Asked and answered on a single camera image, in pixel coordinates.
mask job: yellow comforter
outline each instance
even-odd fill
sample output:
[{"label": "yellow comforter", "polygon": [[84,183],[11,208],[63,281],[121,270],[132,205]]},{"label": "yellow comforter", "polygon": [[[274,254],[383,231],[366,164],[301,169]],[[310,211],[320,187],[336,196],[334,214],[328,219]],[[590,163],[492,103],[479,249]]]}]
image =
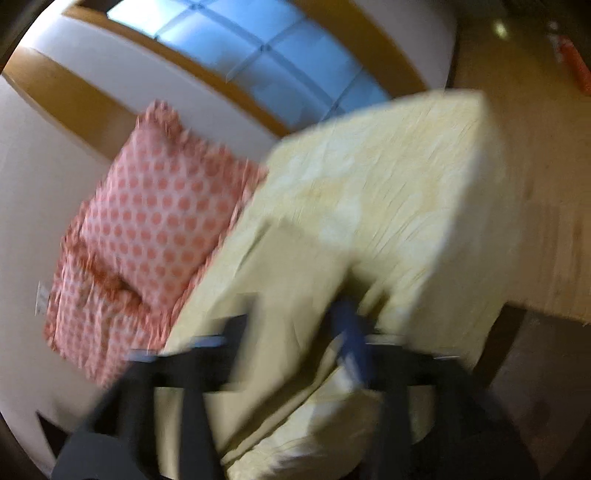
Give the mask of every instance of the yellow comforter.
[{"label": "yellow comforter", "polygon": [[[416,349],[457,352],[467,366],[475,364],[505,301],[519,238],[501,142],[481,94],[431,92],[321,124],[281,141],[268,167],[267,182],[181,312],[167,352],[201,331],[264,223],[286,219],[359,254],[389,295],[378,319],[384,332],[407,335]],[[353,432],[358,441],[347,456],[357,461],[371,431],[371,422],[359,419],[372,417],[375,399],[360,400],[351,385],[335,380],[341,374],[234,461],[229,476],[291,478],[305,471],[308,479],[338,478],[342,467],[325,454],[337,455],[331,438]],[[335,429],[332,414],[342,411],[344,400],[359,403],[357,418],[341,418],[333,436],[320,441],[313,433]],[[177,421],[172,411],[162,405],[161,425]],[[169,435],[170,429],[162,430],[163,474],[174,477]],[[305,460],[298,463],[302,452],[318,461],[317,475]],[[307,465],[316,463],[308,459]]]}]

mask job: pillow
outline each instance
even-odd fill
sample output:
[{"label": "pillow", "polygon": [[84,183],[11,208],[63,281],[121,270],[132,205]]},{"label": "pillow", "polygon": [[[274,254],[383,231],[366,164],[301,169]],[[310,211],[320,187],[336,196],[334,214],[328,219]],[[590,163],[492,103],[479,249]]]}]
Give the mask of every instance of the pillow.
[{"label": "pillow", "polygon": [[89,380],[107,386],[125,368],[130,351],[163,347],[172,316],[151,312],[100,258],[91,261],[79,235],[87,210],[84,202],[62,240],[44,336]]},{"label": "pillow", "polygon": [[90,201],[82,238],[150,308],[170,311],[264,177],[156,101]]}]

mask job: dark floor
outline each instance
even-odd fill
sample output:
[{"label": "dark floor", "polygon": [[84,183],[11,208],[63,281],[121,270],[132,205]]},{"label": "dark floor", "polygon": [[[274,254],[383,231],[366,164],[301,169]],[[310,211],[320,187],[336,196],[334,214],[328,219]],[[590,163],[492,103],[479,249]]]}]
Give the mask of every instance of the dark floor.
[{"label": "dark floor", "polygon": [[591,413],[591,325],[528,313],[491,387],[544,475]]}]

